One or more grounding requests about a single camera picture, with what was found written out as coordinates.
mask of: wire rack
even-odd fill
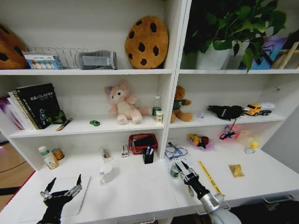
[[[86,48],[58,48],[58,47],[27,47],[28,51],[40,51],[56,53],[62,63],[63,69],[77,69],[75,54],[78,52],[88,52]]]

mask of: yellow toy truck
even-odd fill
[[[248,104],[247,111],[245,113],[251,116],[266,116],[272,113],[272,109],[274,108],[275,105],[273,103]]]

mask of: pink teddy bear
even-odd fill
[[[104,88],[106,98],[112,104],[109,110],[110,115],[117,115],[117,123],[125,125],[128,119],[132,119],[133,124],[141,123],[142,114],[149,115],[149,108],[135,108],[136,96],[130,96],[130,87],[127,81],[121,80],[115,87]]]

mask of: red wire basket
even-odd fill
[[[157,142],[156,136],[154,134],[132,134],[132,135],[130,135],[130,137],[129,137],[129,147],[130,147],[130,150],[132,151],[132,153],[134,155],[143,154],[143,149],[147,149],[148,146],[134,147],[134,146],[132,146],[133,140],[139,140],[139,139],[143,139],[143,138],[146,138],[146,137],[149,137],[149,136],[152,137],[152,139],[154,140],[155,144],[153,145],[153,148],[156,149],[157,146],[158,146],[158,142]]]

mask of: yellow tape measure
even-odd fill
[[[202,164],[201,161],[197,161],[197,162],[198,162],[198,164],[200,165],[200,167],[202,168],[202,170],[205,172],[206,177],[209,179],[209,181],[210,181],[211,185],[213,186],[214,190],[215,190],[218,194],[220,194],[220,195],[222,195],[222,196],[225,196],[224,194],[221,193],[219,187],[216,185],[215,181],[214,181],[214,180],[212,179],[212,177],[210,176],[210,174],[209,174],[209,172],[207,171],[207,169],[205,168],[204,164]]]

